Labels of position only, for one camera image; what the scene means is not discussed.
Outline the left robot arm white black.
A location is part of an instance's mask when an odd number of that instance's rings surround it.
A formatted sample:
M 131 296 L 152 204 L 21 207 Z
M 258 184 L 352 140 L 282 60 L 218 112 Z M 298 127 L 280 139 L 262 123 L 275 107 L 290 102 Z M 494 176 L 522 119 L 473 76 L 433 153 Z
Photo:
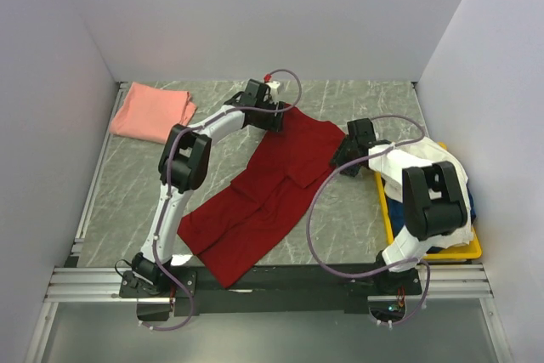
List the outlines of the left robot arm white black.
M 161 296 L 171 285 L 174 238 L 189 199 L 206 179 L 212 147 L 247 126 L 279 132 L 286 110 L 279 99 L 281 88 L 281 82 L 269 77 L 261 82 L 251 79 L 206 119 L 172 127 L 158 164 L 161 186 L 156 213 L 131 261 L 139 285 L 150 296 Z

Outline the red t shirt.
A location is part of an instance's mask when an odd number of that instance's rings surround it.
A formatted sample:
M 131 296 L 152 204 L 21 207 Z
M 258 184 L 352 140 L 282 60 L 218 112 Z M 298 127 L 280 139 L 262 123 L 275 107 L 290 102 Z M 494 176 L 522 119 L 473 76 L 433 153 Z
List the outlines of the red t shirt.
M 232 286 L 307 212 L 343 138 L 332 122 L 286 112 L 282 130 L 264 135 L 229 186 L 182 218 L 179 238 L 222 287 Z

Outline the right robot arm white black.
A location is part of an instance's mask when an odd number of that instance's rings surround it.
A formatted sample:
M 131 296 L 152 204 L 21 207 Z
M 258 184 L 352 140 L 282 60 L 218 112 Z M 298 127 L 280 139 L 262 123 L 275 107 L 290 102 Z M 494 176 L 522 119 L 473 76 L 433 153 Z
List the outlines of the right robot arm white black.
M 471 241 L 467 176 L 456 158 L 431 139 L 410 144 L 379 139 L 369 118 L 348 122 L 347 128 L 332 166 L 350 177 L 366 167 L 381 177 L 385 195 L 401 205 L 401 228 L 377 255 L 373 273 L 374 287 L 391 294 L 429 249 Z

